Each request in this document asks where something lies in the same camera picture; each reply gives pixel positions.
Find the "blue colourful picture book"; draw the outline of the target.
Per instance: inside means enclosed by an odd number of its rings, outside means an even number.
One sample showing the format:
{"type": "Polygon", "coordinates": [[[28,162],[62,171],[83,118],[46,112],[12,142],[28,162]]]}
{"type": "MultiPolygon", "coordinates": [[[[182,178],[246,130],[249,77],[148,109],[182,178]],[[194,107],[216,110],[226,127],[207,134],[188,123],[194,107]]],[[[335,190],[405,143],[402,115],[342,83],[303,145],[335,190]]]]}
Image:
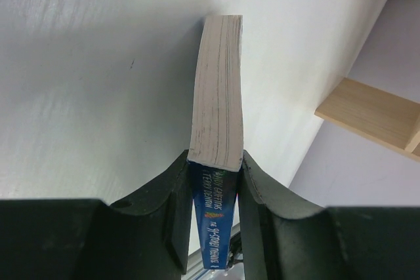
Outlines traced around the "blue colourful picture book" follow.
{"type": "Polygon", "coordinates": [[[243,160],[242,16],[208,16],[196,65],[188,170],[203,266],[228,263],[243,160]]]}

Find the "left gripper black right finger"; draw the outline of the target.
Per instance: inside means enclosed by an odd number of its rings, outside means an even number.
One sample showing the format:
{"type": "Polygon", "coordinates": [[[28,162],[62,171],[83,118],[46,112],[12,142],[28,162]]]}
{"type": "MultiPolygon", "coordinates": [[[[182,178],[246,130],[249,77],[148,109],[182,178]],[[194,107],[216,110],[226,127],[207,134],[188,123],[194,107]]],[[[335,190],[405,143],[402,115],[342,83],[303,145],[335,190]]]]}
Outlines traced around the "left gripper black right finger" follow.
{"type": "Polygon", "coordinates": [[[323,208],[245,153],[238,192],[246,279],[418,279],[417,207],[323,208]]]}

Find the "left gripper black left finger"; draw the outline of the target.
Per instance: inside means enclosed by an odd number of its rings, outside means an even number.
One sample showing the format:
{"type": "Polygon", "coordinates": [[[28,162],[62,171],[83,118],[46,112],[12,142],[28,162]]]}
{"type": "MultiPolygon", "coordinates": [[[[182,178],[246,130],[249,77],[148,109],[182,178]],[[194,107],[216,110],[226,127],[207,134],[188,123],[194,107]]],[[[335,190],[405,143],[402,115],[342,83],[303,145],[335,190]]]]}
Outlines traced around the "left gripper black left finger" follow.
{"type": "Polygon", "coordinates": [[[192,192],[186,154],[126,197],[1,202],[2,279],[180,279],[192,192]]]}

